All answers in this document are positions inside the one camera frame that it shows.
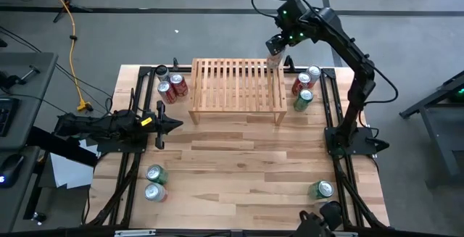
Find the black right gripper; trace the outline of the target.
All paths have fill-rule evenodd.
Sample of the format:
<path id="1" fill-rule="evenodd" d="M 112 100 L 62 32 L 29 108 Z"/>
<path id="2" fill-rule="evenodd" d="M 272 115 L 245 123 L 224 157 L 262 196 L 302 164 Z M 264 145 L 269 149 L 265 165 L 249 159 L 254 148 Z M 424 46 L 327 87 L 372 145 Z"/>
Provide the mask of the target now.
<path id="1" fill-rule="evenodd" d="M 286 0 L 277 13 L 275 24 L 281 32 L 265 42 L 270 54 L 279 54 L 287 45 L 297 45 L 306 40 L 316 43 L 315 14 L 304 6 L 302 0 Z"/>

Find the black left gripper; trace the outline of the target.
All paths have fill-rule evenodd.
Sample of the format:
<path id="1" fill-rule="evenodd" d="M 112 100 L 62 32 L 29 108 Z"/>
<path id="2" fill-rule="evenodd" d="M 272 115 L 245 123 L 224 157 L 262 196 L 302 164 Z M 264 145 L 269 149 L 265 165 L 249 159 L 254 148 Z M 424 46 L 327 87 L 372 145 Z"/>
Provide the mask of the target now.
<path id="1" fill-rule="evenodd" d="M 152 122 L 148 125 L 142 126 L 141 121 L 145 120 L 148 117 L 152 118 Z M 149 110 L 142 114 L 142 116 L 138 119 L 138 124 L 141 127 L 142 132 L 155 133 L 155 146 L 158 149 L 164 149 L 165 142 L 163 139 L 163 135 L 165 134 L 165 132 L 169 133 L 172 130 L 179 128 L 183 125 L 183 121 L 165 116 L 165 104 L 161 100 L 159 100 L 157 102 L 157 110 L 155 112 Z"/>

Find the white can with black lid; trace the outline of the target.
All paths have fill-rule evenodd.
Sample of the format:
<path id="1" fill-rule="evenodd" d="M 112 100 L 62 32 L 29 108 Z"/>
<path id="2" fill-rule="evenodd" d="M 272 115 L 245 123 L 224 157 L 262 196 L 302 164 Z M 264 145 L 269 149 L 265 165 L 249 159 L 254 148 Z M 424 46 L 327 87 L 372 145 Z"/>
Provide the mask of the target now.
<path id="1" fill-rule="evenodd" d="M 278 68 L 278 66 L 282 62 L 284 54 L 285 54 L 285 49 L 282 49 L 278 52 L 270 52 L 266 60 L 268 69 Z"/>
<path id="2" fill-rule="evenodd" d="M 338 201 L 322 201 L 315 204 L 323 217 L 341 217 L 341 205 Z"/>

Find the red Coca-Cola Star Wars can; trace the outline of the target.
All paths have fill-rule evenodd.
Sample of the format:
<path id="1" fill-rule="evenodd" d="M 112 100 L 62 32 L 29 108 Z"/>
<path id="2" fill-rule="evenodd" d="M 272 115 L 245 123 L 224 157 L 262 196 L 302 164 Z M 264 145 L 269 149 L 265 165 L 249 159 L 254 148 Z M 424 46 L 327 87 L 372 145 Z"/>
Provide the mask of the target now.
<path id="1" fill-rule="evenodd" d="M 189 88 L 185 78 L 181 74 L 174 74 L 170 77 L 170 83 L 177 96 L 184 97 L 189 93 Z"/>
<path id="2" fill-rule="evenodd" d="M 293 86 L 291 88 L 291 92 L 293 93 L 294 96 L 298 96 L 299 92 L 302 89 L 309 88 L 309 84 L 310 84 L 310 76 L 306 72 L 301 72 L 295 78 Z"/>

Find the white and pink soda can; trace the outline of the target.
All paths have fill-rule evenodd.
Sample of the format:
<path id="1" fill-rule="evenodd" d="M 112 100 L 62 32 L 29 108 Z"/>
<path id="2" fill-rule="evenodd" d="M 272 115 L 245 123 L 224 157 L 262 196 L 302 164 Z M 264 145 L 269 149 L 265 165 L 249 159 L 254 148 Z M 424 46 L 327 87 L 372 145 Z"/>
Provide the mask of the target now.
<path id="1" fill-rule="evenodd" d="M 321 69 L 319 66 L 311 65 L 306 69 L 306 73 L 310 76 L 310 82 L 308 88 L 313 88 L 314 85 L 319 81 L 321 76 Z"/>
<path id="2" fill-rule="evenodd" d="M 166 188 L 158 183 L 150 183 L 144 190 L 145 198 L 149 201 L 164 202 L 168 197 Z"/>

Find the green Sprite can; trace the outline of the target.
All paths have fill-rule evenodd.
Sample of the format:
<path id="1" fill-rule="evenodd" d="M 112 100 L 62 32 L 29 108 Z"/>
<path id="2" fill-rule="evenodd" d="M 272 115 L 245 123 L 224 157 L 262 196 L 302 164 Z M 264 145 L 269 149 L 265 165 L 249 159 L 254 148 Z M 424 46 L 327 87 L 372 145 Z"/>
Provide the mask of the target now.
<path id="1" fill-rule="evenodd" d="M 160 165 L 152 165 L 146 171 L 146 179 L 161 185 L 168 182 L 168 172 Z"/>
<path id="2" fill-rule="evenodd" d="M 319 180 L 308 188 L 308 195 L 314 199 L 327 199 L 334 194 L 334 187 L 326 180 Z"/>
<path id="3" fill-rule="evenodd" d="M 302 89 L 294 101 L 294 110 L 297 112 L 305 111 L 313 100 L 313 93 L 310 89 Z"/>

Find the silver soda can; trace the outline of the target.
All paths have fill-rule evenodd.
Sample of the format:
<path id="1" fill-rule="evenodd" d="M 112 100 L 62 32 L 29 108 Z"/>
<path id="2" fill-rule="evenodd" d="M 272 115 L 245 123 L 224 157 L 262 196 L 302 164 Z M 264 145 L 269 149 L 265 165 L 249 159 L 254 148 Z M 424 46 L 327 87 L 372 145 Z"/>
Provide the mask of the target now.
<path id="1" fill-rule="evenodd" d="M 155 68 L 155 75 L 160 82 L 170 82 L 170 71 L 169 68 L 165 65 L 158 65 Z"/>

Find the wooden slatted shelf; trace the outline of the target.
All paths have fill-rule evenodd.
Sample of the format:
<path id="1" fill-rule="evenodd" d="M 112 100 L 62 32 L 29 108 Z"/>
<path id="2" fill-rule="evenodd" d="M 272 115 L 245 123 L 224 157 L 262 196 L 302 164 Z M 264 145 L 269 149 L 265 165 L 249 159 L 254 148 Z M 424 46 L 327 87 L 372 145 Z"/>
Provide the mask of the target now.
<path id="1" fill-rule="evenodd" d="M 280 125 L 287 113 L 283 67 L 264 59 L 194 59 L 189 93 L 196 125 L 206 113 L 267 113 Z"/>

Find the white paper sheet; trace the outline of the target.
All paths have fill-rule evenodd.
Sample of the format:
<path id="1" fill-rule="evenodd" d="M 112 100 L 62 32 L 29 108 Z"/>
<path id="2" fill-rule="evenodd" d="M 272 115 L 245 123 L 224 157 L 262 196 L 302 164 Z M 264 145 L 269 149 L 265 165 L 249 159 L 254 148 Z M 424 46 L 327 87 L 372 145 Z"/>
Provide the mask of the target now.
<path id="1" fill-rule="evenodd" d="M 100 155 L 101 155 L 101 153 L 97 150 L 98 145 L 97 144 L 88 145 L 87 142 L 86 142 L 86 139 L 80 140 L 79 141 L 79 146 L 81 148 L 83 148 L 83 149 L 86 149 L 87 151 L 90 151 L 90 152 L 94 153 L 97 157 L 100 157 Z"/>
<path id="2" fill-rule="evenodd" d="M 66 189 L 91 185 L 94 168 L 74 162 L 57 154 L 50 154 L 56 187 Z"/>

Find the black support beam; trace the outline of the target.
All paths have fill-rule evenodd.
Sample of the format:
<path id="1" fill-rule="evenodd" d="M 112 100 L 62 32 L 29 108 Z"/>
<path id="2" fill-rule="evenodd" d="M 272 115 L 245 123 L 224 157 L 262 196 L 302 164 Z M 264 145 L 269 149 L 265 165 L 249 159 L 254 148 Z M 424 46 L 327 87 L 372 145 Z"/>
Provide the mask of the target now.
<path id="1" fill-rule="evenodd" d="M 95 167 L 98 160 L 95 153 L 37 127 L 31 128 L 27 139 L 27 145 L 38 146 L 52 154 L 57 154 L 89 167 Z"/>

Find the grey desk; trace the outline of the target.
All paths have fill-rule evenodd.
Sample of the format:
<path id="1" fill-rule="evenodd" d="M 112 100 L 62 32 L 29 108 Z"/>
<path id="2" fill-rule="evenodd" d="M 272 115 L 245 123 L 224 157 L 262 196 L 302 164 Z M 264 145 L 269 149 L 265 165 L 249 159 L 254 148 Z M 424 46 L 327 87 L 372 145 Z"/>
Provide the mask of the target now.
<path id="1" fill-rule="evenodd" d="M 25 157 L 16 183 L 10 188 L 0 188 L 0 233 L 8 233 L 13 229 L 25 200 L 25 193 L 36 166 L 39 151 L 37 146 L 28 146 L 20 151 L 0 152 L 0 164 L 11 154 L 21 154 Z"/>
<path id="2" fill-rule="evenodd" d="M 26 78 L 26 84 L 9 89 L 9 97 L 19 99 L 19 107 L 5 137 L 0 136 L 0 150 L 15 150 L 26 145 L 54 72 L 58 56 L 53 53 L 0 52 L 0 70 L 23 77 L 33 67 L 39 70 Z"/>

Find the small black knob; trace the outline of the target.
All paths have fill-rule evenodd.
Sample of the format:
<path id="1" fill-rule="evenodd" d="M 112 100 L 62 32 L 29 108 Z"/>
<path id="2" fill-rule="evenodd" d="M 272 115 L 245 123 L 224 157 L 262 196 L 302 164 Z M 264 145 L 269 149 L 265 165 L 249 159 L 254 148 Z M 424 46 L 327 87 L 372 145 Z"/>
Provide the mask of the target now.
<path id="1" fill-rule="evenodd" d="M 47 219 L 47 216 L 41 212 L 34 212 L 31 217 L 31 221 L 36 222 L 37 225 L 42 225 Z"/>

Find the black computer mouse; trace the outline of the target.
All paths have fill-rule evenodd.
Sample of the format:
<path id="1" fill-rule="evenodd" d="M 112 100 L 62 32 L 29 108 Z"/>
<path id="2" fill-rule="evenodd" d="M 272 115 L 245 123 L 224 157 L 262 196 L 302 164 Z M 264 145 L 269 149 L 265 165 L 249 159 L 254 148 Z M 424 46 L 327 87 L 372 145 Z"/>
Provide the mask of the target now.
<path id="1" fill-rule="evenodd" d="M 10 188 L 16 183 L 24 160 L 21 154 L 11 154 L 0 164 L 0 188 Z"/>

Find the black keyboard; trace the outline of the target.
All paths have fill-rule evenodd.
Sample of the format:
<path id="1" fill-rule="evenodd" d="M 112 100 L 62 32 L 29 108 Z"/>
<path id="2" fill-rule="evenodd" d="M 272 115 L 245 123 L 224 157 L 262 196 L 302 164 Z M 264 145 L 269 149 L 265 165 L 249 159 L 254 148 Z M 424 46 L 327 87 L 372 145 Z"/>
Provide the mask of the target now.
<path id="1" fill-rule="evenodd" d="M 0 98 L 0 137 L 7 136 L 19 104 L 19 99 Z"/>

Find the black desk clamp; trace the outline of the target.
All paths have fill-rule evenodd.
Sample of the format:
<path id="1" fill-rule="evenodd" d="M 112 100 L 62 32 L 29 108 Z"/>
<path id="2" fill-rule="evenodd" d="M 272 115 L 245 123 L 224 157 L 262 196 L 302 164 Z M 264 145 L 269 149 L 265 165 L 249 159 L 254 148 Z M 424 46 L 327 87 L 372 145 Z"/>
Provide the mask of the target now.
<path id="1" fill-rule="evenodd" d="M 5 71 L 0 70 L 0 88 L 10 89 L 12 86 L 19 84 L 24 85 L 27 83 L 27 79 L 35 74 L 39 74 L 41 71 L 33 66 L 29 66 L 30 70 L 22 77 L 17 75 L 8 75 Z"/>

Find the dark neighbouring workstation frame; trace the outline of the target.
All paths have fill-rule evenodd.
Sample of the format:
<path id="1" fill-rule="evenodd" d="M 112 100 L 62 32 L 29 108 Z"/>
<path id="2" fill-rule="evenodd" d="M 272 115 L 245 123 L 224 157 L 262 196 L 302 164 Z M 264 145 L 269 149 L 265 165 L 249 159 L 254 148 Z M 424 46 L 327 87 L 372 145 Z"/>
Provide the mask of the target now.
<path id="1" fill-rule="evenodd" d="M 428 180 L 427 186 L 464 185 L 464 70 L 399 116 L 407 119 L 417 113 L 444 164 L 442 174 Z"/>

